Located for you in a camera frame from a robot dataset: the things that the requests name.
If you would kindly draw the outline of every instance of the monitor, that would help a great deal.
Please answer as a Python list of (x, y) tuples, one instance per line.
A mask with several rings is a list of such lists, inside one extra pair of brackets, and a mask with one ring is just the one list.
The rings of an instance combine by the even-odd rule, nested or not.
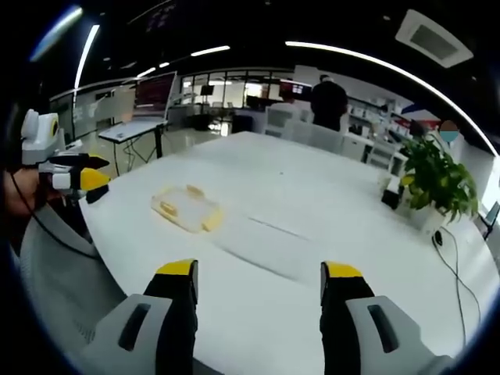
[(204, 84), (202, 86), (202, 92), (200, 93), (200, 95), (201, 96), (213, 95), (213, 88), (214, 86), (210, 86), (209, 84)]
[(411, 120), (409, 123), (409, 133), (415, 138), (422, 138), (427, 132), (424, 125), (418, 121)]
[(295, 100), (310, 102), (312, 90), (313, 88), (310, 85), (301, 82), (294, 82), (293, 80), (282, 80), (280, 82), (280, 96), (291, 93)]
[(135, 89), (134, 116), (165, 116), (175, 73), (139, 81)]

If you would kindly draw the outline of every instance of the air vent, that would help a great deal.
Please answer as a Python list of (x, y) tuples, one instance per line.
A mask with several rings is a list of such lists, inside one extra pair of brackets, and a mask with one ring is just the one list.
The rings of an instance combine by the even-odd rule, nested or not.
[(473, 58), (473, 53), (453, 34), (413, 9), (406, 13), (396, 40), (445, 68)]

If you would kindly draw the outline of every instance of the window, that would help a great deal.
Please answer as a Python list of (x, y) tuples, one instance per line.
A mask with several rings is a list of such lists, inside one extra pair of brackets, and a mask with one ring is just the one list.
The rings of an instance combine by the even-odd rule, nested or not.
[(193, 100), (193, 76), (182, 79), (182, 104), (191, 104)]
[(225, 72), (210, 73), (209, 85), (213, 86), (213, 94), (207, 100), (211, 107), (223, 106), (225, 76)]
[[(243, 108), (247, 106), (247, 97), (282, 100), (279, 95), (280, 80), (290, 80), (292, 76), (292, 72), (229, 70), (183, 77), (182, 104), (205, 103), (211, 107)], [(202, 95), (204, 85), (213, 86), (211, 95)]]
[(245, 106), (247, 96), (257, 98), (267, 98), (269, 94), (269, 85), (271, 80), (271, 72), (268, 71), (252, 71), (248, 72), (245, 84)]
[(243, 107), (243, 95), (245, 93), (246, 72), (227, 72), (226, 95), (224, 97), (224, 107)]
[(193, 103), (201, 104), (208, 100), (208, 97), (202, 96), (202, 87), (209, 84), (209, 75), (208, 74), (200, 74), (199, 76), (195, 76), (193, 83), (193, 93), (195, 94), (195, 100)]

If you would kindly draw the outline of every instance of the white table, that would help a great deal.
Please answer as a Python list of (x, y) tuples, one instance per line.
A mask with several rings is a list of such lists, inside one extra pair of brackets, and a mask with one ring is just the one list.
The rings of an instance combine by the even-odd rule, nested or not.
[[(430, 350), (456, 355), (462, 331), (455, 278), (430, 242), (380, 202), (378, 173), (329, 152), (240, 133), (149, 163), (80, 207), (128, 295), (142, 293), (164, 263), (199, 260), (195, 357), (222, 373), (323, 373), (325, 259), (360, 269), (376, 295), (388, 296), (420, 325)], [(185, 184), (222, 205), (219, 229), (189, 234), (150, 209), (152, 195)], [(469, 220), (449, 229), (459, 243), (460, 276), (485, 316), (500, 285), (489, 249)], [(454, 265), (453, 242), (444, 239), (441, 251)], [(231, 253), (268, 263), (273, 272)], [(460, 288), (471, 338), (477, 307)]]
[(118, 123), (102, 131), (98, 136), (112, 142), (114, 147), (153, 131), (155, 133), (156, 158), (159, 159), (163, 156), (161, 130), (165, 125), (166, 120), (162, 117), (135, 117), (131, 121)]

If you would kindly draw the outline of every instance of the white chair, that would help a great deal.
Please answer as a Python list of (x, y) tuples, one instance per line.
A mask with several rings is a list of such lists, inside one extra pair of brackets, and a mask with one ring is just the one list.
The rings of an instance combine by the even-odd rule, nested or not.
[(266, 123), (262, 131), (265, 135), (290, 139), (291, 129), (287, 127), (287, 121), (293, 118), (292, 112), (266, 107)]
[(324, 151), (340, 154), (342, 151), (342, 142), (344, 136), (335, 130), (321, 127), (320, 125), (311, 124), (312, 132), (309, 139), (309, 145), (314, 148), (320, 148)]
[(391, 171), (392, 162), (396, 153), (396, 146), (382, 139), (375, 138), (372, 151), (368, 154), (366, 164)]
[(285, 127), (290, 141), (339, 154), (344, 137), (338, 131), (327, 129), (313, 123), (289, 120)]

